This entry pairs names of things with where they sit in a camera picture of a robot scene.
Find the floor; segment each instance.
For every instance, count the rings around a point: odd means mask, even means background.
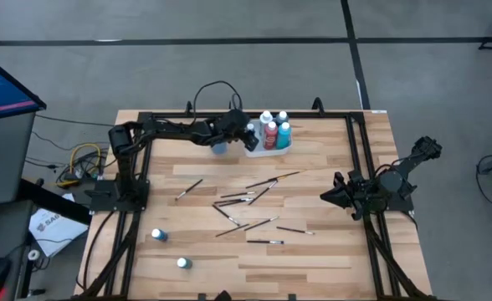
[[[421,135],[437,139],[442,157],[410,180],[434,294],[453,300],[492,299],[492,206],[474,180],[492,154],[492,51],[476,43],[491,35],[492,0],[0,0],[0,65],[48,116],[112,123],[119,109],[182,109],[225,79],[246,108],[308,109],[318,96],[327,109],[387,110],[401,155]],[[229,98],[213,87],[198,107]],[[106,141],[103,127],[36,119],[34,130],[63,146]],[[28,155],[68,156],[34,138]],[[36,166],[24,175],[55,178]],[[492,175],[482,184],[492,198]],[[72,294],[83,248],[35,274],[48,290],[36,299]]]

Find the blue paint bottle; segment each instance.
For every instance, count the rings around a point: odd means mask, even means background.
[[[161,242],[165,242],[168,239],[168,234],[161,229],[153,229],[153,231],[151,231],[151,235],[153,238],[160,240]]]
[[[179,268],[190,269],[192,267],[192,260],[188,258],[179,258],[177,260],[177,266]]]
[[[284,149],[290,144],[290,125],[289,122],[282,123],[278,128],[278,139],[276,140],[276,150]]]

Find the desk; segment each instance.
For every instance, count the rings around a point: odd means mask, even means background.
[[[136,120],[138,113],[122,110],[116,124]],[[396,159],[387,114],[366,111],[364,117],[374,165]],[[295,293],[297,299],[314,300],[376,298],[362,222],[352,221],[345,210],[319,198],[332,188],[334,171],[345,175],[353,169],[346,122],[291,119],[291,124],[293,147],[285,156],[248,158],[241,143],[229,145],[227,154],[216,156],[210,148],[188,141],[153,142],[148,173],[151,194],[141,215],[129,299],[197,299],[198,293],[214,298],[224,289],[233,299],[287,299],[290,293]],[[360,132],[357,127],[354,131],[361,169],[366,171]],[[272,176],[303,170],[280,181],[251,207],[241,204],[223,208],[241,223],[275,216],[279,220],[247,232],[215,237],[235,227],[211,208],[218,196],[245,191],[247,185]],[[105,171],[108,178],[116,172],[116,166]],[[198,187],[174,201],[200,178],[204,181]],[[93,217],[88,242],[106,215]],[[386,219],[394,257],[422,291],[431,293],[415,226],[398,212],[386,212]],[[96,240],[89,280],[110,258],[116,221],[115,213]],[[280,231],[276,226],[307,229],[316,235]],[[168,242],[151,237],[155,227],[168,232]],[[252,244],[246,243],[247,239],[284,240],[285,245]],[[193,268],[177,268],[179,257],[192,259]],[[381,258],[380,264],[384,289],[389,293],[387,269]],[[120,291],[123,267],[124,263],[118,265],[114,293]]]
[[[33,121],[34,113],[0,119],[0,257],[27,241],[33,203],[75,221],[90,223],[85,207],[21,179]],[[16,298],[20,278],[23,281],[19,284],[18,294],[26,296],[30,269],[21,269],[24,254],[25,247],[11,254],[12,267],[0,300]]]

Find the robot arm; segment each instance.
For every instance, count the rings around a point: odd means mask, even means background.
[[[109,131],[110,146],[117,159],[119,173],[116,183],[120,198],[136,202],[140,187],[132,172],[134,155],[155,139],[189,140],[196,145],[212,146],[223,142],[241,140],[249,151],[255,149],[259,140],[254,133],[246,131],[249,116],[241,110],[229,112],[191,124],[174,123],[169,120],[151,118],[142,123],[127,122],[116,125]],[[133,137],[131,132],[140,134]]]
[[[342,208],[354,207],[352,218],[356,221],[364,212],[382,212],[394,203],[402,204],[404,209],[399,208],[400,211],[411,211],[413,205],[407,198],[417,187],[407,177],[421,162],[439,158],[441,149],[436,140],[422,137],[415,142],[410,156],[401,159],[396,166],[388,165],[372,179],[365,180],[360,171],[351,171],[348,173],[350,179],[345,183],[343,175],[336,172],[334,188],[321,194],[320,198]]]

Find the red paint bottle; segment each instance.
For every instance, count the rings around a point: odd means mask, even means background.
[[[270,121],[264,127],[264,142],[265,150],[272,150],[276,146],[276,138],[278,137],[278,126],[273,121]]]

